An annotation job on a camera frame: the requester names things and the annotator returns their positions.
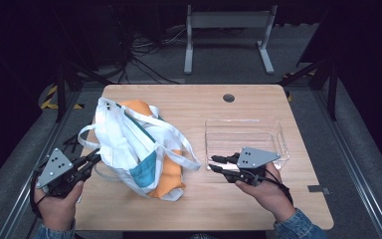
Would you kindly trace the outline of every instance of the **bag handle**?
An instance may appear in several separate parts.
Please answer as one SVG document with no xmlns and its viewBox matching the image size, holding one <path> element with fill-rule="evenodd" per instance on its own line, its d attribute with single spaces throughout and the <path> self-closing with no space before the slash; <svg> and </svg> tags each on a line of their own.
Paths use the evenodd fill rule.
<svg viewBox="0 0 382 239">
<path fill-rule="evenodd" d="M 90 149 L 92 149 L 92 150 L 95 150 L 95 149 L 100 148 L 100 144 L 99 144 L 99 143 L 91 142 L 91 141 L 87 141 L 87 140 L 85 140 L 85 139 L 82 138 L 82 133 L 83 133 L 83 132 L 85 132 L 85 131 L 89 131 L 89 130 L 93 130 L 93 129 L 96 129 L 96 124 L 95 124 L 95 123 L 83 127 L 82 130 L 80 130 L 77 139 L 79 140 L 79 143 L 80 143 L 82 146 L 84 146 L 84 147 L 88 147 L 88 148 L 90 148 Z"/>
<path fill-rule="evenodd" d="M 148 123 L 151 123 L 153 125 L 156 125 L 156 126 L 160 126 L 160 127 L 163 127 L 165 129 L 168 129 L 169 131 L 172 132 L 172 134 L 177 138 L 179 139 L 179 141 L 182 143 L 182 145 L 191 153 L 191 156 L 192 156 L 192 160 L 182 156 L 182 155 L 179 155 L 169 149 L 167 149 L 166 147 L 164 147 L 163 145 L 161 145 L 164 149 L 164 151 L 166 152 L 166 154 L 169 155 L 169 157 L 175 161 L 176 163 L 184 166 L 185 168 L 188 168 L 190 170 L 198 170 L 201 166 L 201 162 L 199 161 L 199 159 L 197 158 L 197 156 L 194 154 L 194 151 L 192 149 L 192 146 L 191 146 L 191 143 L 188 141 L 188 139 L 184 136 L 184 134 L 182 134 L 182 132 L 180 132 L 176 127 L 174 127 L 172 124 L 166 122 L 166 121 L 163 121 L 163 120 L 160 120 L 160 119 L 155 119 L 155 118 L 152 118 L 152 117 L 148 117 L 148 116 L 145 116 L 145 115 L 142 115 L 140 113 L 137 113 L 135 112 L 134 110 L 130 109 L 130 108 L 127 108 L 125 107 L 125 109 L 127 110 L 127 113 L 134 119 L 137 119 L 137 120 L 141 120 L 141 121 L 145 121 L 145 122 L 148 122 Z"/>
<path fill-rule="evenodd" d="M 139 124 L 134 118 L 129 117 L 125 112 L 125 107 L 115 104 L 118 114 L 117 121 L 120 128 L 128 139 L 129 144 L 134 148 L 140 160 L 148 156 L 153 151 L 156 140 Z"/>
</svg>

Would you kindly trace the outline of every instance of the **clear plastic container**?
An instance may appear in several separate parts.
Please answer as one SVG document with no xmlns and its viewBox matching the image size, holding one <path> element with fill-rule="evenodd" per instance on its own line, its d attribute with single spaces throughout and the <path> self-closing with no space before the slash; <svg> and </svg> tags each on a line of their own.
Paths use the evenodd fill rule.
<svg viewBox="0 0 382 239">
<path fill-rule="evenodd" d="M 237 165 L 218 163 L 213 155 L 231 156 L 241 152 L 243 147 L 254 147 L 276 153 L 280 158 L 274 161 L 281 169 L 289 160 L 287 143 L 278 120 L 261 119 L 208 119 L 206 120 L 206 157 L 208 164 L 224 169 L 238 169 Z"/>
</svg>

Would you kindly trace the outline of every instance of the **wire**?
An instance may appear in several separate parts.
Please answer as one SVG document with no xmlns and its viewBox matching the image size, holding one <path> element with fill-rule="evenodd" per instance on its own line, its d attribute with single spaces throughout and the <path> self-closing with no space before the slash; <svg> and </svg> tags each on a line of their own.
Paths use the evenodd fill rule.
<svg viewBox="0 0 382 239">
<path fill-rule="evenodd" d="M 151 40 L 149 40 L 143 36 L 135 37 L 133 40 L 132 47 L 131 47 L 131 52 L 139 54 L 139 55 L 135 55 L 135 56 L 142 57 L 142 56 L 145 56 L 147 54 L 154 55 L 154 54 L 158 53 L 160 50 L 162 50 L 168 46 L 172 46 L 172 45 L 176 44 L 177 42 L 184 42 L 185 43 L 186 41 L 180 40 L 181 35 L 183 35 L 185 30 L 186 30 L 186 28 L 183 28 L 174 37 L 172 37 L 170 39 L 162 40 L 161 46 L 157 46 L 157 44 L 153 43 Z M 145 51 L 139 50 L 140 48 L 145 48 L 145 47 L 147 48 L 147 50 L 145 50 Z"/>
<path fill-rule="evenodd" d="M 43 201 L 43 199 L 45 199 L 45 197 L 47 197 L 48 194 L 45 194 L 42 198 L 39 199 L 39 201 L 36 202 L 36 206 L 39 206 L 39 203 L 41 203 Z"/>
<path fill-rule="evenodd" d="M 163 76 L 161 76 L 160 74 L 158 74 L 156 71 L 154 71 L 153 69 L 151 69 L 149 66 L 147 66 L 145 63 L 141 62 L 140 60 L 138 60 L 137 58 L 134 57 L 134 60 L 139 62 L 140 64 L 142 64 L 144 67 L 146 67 L 148 70 L 150 70 L 151 72 L 153 72 L 154 74 L 156 74 L 158 77 L 160 77 L 161 79 L 165 80 L 165 81 L 168 81 L 170 83 L 174 83 L 174 84 L 180 84 L 178 82 L 175 82 L 173 80 L 169 80 Z"/>
<path fill-rule="evenodd" d="M 126 82 L 131 85 L 131 82 L 129 81 L 129 77 L 128 77 L 128 72 L 126 71 L 125 69 L 125 79 L 126 79 Z"/>
<path fill-rule="evenodd" d="M 124 68 L 124 69 L 122 70 L 122 73 L 120 74 L 119 79 L 117 79 L 117 83 L 118 83 L 118 84 L 120 84 L 120 80 L 122 79 L 123 75 L 125 75 L 125 72 L 126 72 L 126 68 Z"/>
<path fill-rule="evenodd" d="M 45 162 L 48 161 L 48 157 L 45 157 L 44 159 L 41 159 L 40 161 L 38 161 L 37 165 L 33 168 L 33 171 L 34 172 L 41 172 L 41 168 L 43 166 L 43 164 L 45 164 Z"/>
<path fill-rule="evenodd" d="M 265 168 L 265 171 L 268 172 L 274 179 L 276 182 L 280 182 L 270 171 L 268 171 L 266 168 Z"/>
<path fill-rule="evenodd" d="M 145 73 L 147 76 L 149 76 L 150 78 L 152 78 L 155 82 L 157 82 L 158 84 L 162 84 L 161 82 L 157 81 L 155 78 L 153 78 L 149 73 L 145 72 L 144 70 L 142 70 L 138 65 L 136 65 L 135 63 L 131 62 L 132 65 L 134 65 L 135 67 L 137 67 L 141 72 Z"/>
<path fill-rule="evenodd" d="M 77 142 L 77 135 L 74 134 L 72 137 L 70 137 L 69 139 L 67 139 L 63 144 L 65 144 L 66 146 L 64 147 L 64 149 L 62 149 L 62 152 L 65 152 L 69 146 L 71 146 L 72 144 L 75 144 Z"/>
<path fill-rule="evenodd" d="M 253 177 L 255 177 L 255 175 L 252 172 L 250 172 L 250 171 L 247 171 L 247 170 L 244 170 L 244 169 L 240 169 L 240 171 L 246 172 L 246 173 L 252 175 Z"/>
</svg>

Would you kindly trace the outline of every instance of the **human hand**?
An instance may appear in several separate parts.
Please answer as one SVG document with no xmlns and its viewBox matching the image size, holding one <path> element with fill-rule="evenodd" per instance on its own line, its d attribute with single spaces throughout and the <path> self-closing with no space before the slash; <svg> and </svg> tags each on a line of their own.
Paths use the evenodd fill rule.
<svg viewBox="0 0 382 239">
<path fill-rule="evenodd" d="M 83 193 L 84 182 L 79 181 L 66 198 L 45 196 L 42 189 L 36 188 L 34 201 L 40 201 L 38 208 L 43 224 L 54 231 L 69 231 L 76 215 L 76 203 Z"/>
<path fill-rule="evenodd" d="M 272 162 L 266 164 L 266 169 L 271 172 L 280 183 L 282 183 L 281 174 Z M 274 180 L 269 173 L 266 173 L 266 177 Z M 243 192 L 256 198 L 259 204 L 266 210 L 272 212 L 277 222 L 283 222 L 295 213 L 294 207 L 289 202 L 284 192 L 271 182 L 264 180 L 258 186 L 249 185 L 243 181 L 236 181 L 235 184 Z"/>
</svg>

